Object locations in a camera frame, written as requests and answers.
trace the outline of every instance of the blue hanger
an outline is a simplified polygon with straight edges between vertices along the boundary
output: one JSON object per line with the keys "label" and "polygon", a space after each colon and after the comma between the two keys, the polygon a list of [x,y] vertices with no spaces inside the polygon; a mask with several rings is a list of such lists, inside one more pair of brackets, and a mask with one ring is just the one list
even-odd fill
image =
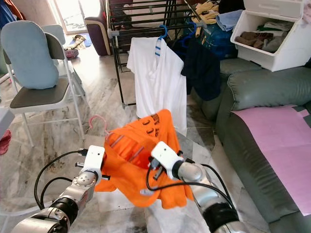
{"label": "blue hanger", "polygon": [[194,22],[189,22],[188,24],[192,24],[193,27],[194,27],[194,29],[193,29],[193,32],[191,32],[189,35],[185,36],[185,37],[180,41],[182,47],[184,47],[184,48],[187,48],[187,46],[185,45],[186,40],[187,40],[187,39],[190,39],[190,38],[195,34],[195,32],[196,32],[196,23],[194,23]]}
{"label": "blue hanger", "polygon": [[[162,38],[165,38],[165,37],[167,36],[167,27],[166,27],[165,25],[163,25],[163,24],[161,24],[160,27],[165,29],[165,34],[164,34],[164,35],[161,35],[161,36],[157,39],[157,41],[158,41],[158,40],[161,41]],[[161,48],[158,47],[158,46],[155,46],[155,49],[156,49],[156,50],[161,50]]]}

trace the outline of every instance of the green sofa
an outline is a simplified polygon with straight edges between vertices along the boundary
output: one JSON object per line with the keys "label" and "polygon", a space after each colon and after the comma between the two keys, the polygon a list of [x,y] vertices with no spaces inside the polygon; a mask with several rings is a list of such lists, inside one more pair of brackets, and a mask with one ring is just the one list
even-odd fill
{"label": "green sofa", "polygon": [[224,150],[271,233],[311,233],[311,216],[302,216],[247,125],[231,113],[286,104],[305,105],[311,112],[311,69],[270,72],[238,58],[221,61],[221,77],[222,92],[217,99],[202,101],[194,90],[191,95],[206,118],[216,120]]}

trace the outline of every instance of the pink mat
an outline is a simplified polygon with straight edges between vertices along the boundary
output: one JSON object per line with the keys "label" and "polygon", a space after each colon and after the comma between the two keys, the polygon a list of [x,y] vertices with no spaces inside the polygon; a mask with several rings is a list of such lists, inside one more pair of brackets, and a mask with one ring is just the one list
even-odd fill
{"label": "pink mat", "polygon": [[292,106],[233,111],[248,126],[261,152],[303,216],[311,214],[311,128]]}

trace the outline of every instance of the drying rack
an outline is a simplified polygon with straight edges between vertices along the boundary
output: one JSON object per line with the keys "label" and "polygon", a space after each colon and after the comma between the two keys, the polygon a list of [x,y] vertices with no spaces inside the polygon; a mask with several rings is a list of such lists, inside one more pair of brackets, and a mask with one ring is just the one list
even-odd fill
{"label": "drying rack", "polygon": [[[125,109],[126,106],[136,105],[136,103],[125,103],[122,93],[122,85],[120,81],[119,68],[121,72],[128,72],[129,70],[123,70],[126,67],[127,63],[122,63],[120,60],[120,53],[126,53],[130,49],[132,37],[159,37],[165,32],[164,28],[160,27],[150,27],[150,28],[138,28],[138,29],[128,29],[128,30],[118,30],[121,25],[126,24],[142,24],[142,23],[153,23],[153,22],[163,22],[163,25],[166,26],[167,30],[174,30],[175,38],[177,38],[178,31],[185,28],[193,28],[194,24],[183,24],[177,25],[177,21],[181,19],[188,19],[195,16],[199,23],[196,24],[196,27],[206,27],[206,24],[201,20],[200,16],[196,13],[193,7],[186,1],[184,3],[177,3],[176,0],[147,0],[139,2],[122,2],[122,3],[110,3],[110,0],[105,0],[105,13],[107,19],[107,35],[110,39],[110,46],[113,51],[113,57],[115,61],[118,85],[120,89],[120,96],[122,101],[122,107]],[[155,4],[156,2],[166,2],[165,4]],[[135,6],[139,3],[150,3],[144,6]],[[132,5],[130,7],[123,7],[125,4]],[[178,9],[178,7],[184,6],[185,9]],[[154,8],[165,7],[165,11],[153,12]],[[163,18],[148,19],[148,20],[139,20],[139,21],[123,21],[123,22],[114,22],[113,19],[118,17],[123,17],[120,15],[114,14],[116,11],[123,10],[138,10],[138,9],[149,9],[149,13],[146,14],[130,14],[126,15],[128,17],[135,16],[146,16],[146,15],[159,15],[164,14]]]}

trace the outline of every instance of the white t-shirt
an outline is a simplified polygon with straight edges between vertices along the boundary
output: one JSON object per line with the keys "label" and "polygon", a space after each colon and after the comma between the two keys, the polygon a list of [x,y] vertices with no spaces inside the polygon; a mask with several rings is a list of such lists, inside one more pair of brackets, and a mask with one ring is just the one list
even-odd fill
{"label": "white t-shirt", "polygon": [[180,74],[184,62],[163,39],[160,56],[156,56],[157,39],[132,38],[127,68],[135,74],[137,116],[143,118],[168,109],[174,126],[184,132],[187,128],[187,91],[186,77]]}

